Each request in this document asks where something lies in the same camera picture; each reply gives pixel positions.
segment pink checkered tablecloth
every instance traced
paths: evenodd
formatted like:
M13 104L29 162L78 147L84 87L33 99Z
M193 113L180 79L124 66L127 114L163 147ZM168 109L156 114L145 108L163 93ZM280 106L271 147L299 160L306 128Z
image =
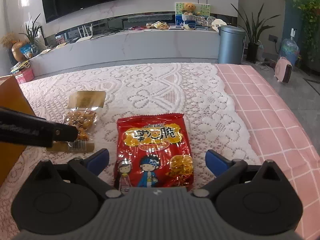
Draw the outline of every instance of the pink checkered tablecloth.
M274 160L297 191L303 216L297 232L320 235L320 157L301 124L268 82L251 66L218 64L225 91L250 133L261 162Z

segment trash can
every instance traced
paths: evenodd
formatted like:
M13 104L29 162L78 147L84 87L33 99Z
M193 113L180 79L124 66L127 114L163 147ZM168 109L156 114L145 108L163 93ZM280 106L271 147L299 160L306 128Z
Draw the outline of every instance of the trash can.
M241 64L245 34L242 28L221 26L218 63Z

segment white lace tablecloth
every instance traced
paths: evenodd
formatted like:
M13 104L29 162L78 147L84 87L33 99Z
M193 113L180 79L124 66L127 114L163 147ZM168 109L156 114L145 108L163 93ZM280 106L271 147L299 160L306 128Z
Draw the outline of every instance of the white lace tablecloth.
M107 148L110 163L100 178L111 184L116 160L118 118L138 114L184 113L195 168L195 187L214 178L204 156L214 149L228 159L260 163L249 144L249 132L236 114L234 102L209 63L115 66L71 72L20 85L37 116L61 122L69 95L78 90L104 90L107 97L93 138L96 150ZM23 182L43 158L65 163L85 154L49 153L27 147L0 189L0 239L18 229L10 207Z

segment teddy bear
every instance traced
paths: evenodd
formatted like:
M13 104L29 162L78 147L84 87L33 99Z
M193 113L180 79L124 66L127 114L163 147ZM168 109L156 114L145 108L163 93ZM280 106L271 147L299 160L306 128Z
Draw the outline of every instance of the teddy bear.
M196 10L196 6L193 4L193 3L185 3L183 5L183 10L181 10L181 12L184 14L184 15L200 15L200 12L195 12Z

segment pink suitcase heater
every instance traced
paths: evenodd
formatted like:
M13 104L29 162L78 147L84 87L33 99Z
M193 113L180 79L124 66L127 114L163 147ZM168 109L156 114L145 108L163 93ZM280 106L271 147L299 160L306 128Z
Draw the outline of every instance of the pink suitcase heater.
M281 57L275 68L275 77L278 82L288 83L292 72L292 65L285 57Z

